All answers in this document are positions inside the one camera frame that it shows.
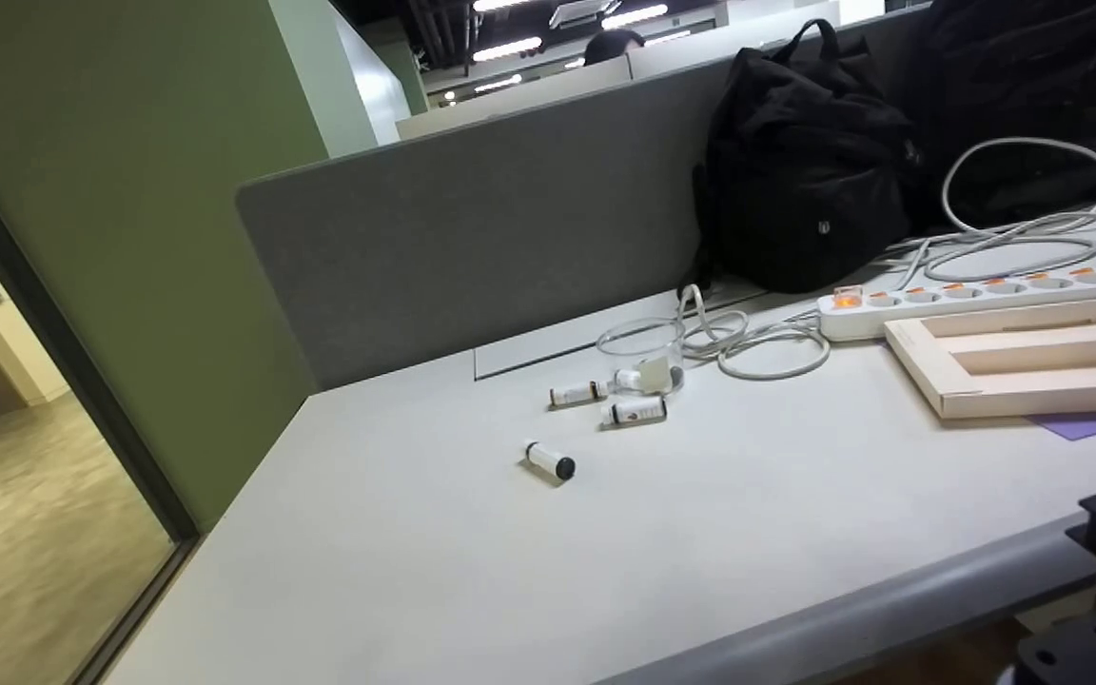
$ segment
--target carpet floor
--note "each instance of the carpet floor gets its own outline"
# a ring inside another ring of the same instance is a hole
[[[0,685],[59,685],[171,554],[84,407],[0,413]]]

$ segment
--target wooden frame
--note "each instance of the wooden frame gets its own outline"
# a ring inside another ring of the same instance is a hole
[[[940,417],[1096,412],[1096,300],[892,321]]]

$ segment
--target white cable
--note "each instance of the white cable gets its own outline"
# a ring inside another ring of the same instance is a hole
[[[818,335],[813,311],[803,311],[803,317],[790,317],[785,322],[757,327],[757,331],[744,331],[751,321],[737,311],[737,331],[719,335],[713,317],[704,311],[700,284],[685,284],[680,290],[677,317],[685,317],[687,303],[695,309],[695,322],[700,322],[695,331],[709,335],[709,346],[687,346],[687,349],[704,352],[704,363],[717,363],[725,377],[737,377],[737,379],[785,379],[785,377],[803,377],[803,374],[827,364],[827,358],[831,358],[831,342]],[[744,352],[755,346],[765,346],[765,342],[785,342],[785,340],[813,342],[818,352],[808,358],[803,364],[774,370],[774,374],[751,374],[751,370],[733,364],[737,352]]]
[[[963,165],[987,147],[1006,147],[1006,144],[1031,144],[1031,147],[1060,147],[1073,155],[1084,155],[1096,165],[1096,152],[1084,144],[1070,144],[1070,142],[1054,142],[1054,136],[993,136],[980,144],[970,144],[950,170],[940,184],[940,210],[945,218],[960,229],[956,236],[930,236],[930,241],[908,241],[921,247],[916,262],[908,266],[906,281],[923,269],[930,281],[987,281],[987,276],[1007,276],[1007,274],[1027,274],[1027,269],[1060,269],[1060,266],[1077,266],[1096,259],[1096,241],[1073,241],[1073,236],[1057,236],[1057,231],[1073,231],[1096,222],[1096,203],[1087,210],[1065,210],[1065,213],[1045,213],[1045,218],[1031,218],[1031,222],[1011,222],[1011,223],[970,223],[956,213],[950,204],[950,188],[956,174],[963,170]],[[966,255],[980,255],[993,247],[1007,247],[1007,243],[1054,243],[1054,247],[1073,247],[1070,255],[1057,259],[1036,259],[1022,266],[1007,266],[1007,269],[993,269],[993,274],[940,274],[940,266],[950,266]]]

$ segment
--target black backpack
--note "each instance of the black backpack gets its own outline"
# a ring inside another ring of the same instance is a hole
[[[818,28],[818,58],[798,61]],[[691,170],[691,281],[831,284],[908,231],[898,174],[908,120],[874,89],[866,45],[810,18],[774,52],[743,49]]]
[[[932,0],[906,52],[903,110],[916,127],[906,184],[913,223],[945,223],[949,166],[991,136],[1057,136],[1096,147],[1096,0]],[[960,218],[1006,223],[1096,199],[1044,147],[1002,147],[960,174]]]

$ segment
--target white power strip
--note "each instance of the white power strip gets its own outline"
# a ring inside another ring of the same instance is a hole
[[[831,342],[871,342],[883,340],[883,321],[916,321],[973,309],[1022,309],[1049,300],[1092,300],[1096,269],[1044,269],[1027,276],[997,281],[930,281],[913,290],[838,290],[818,295],[818,327]]]

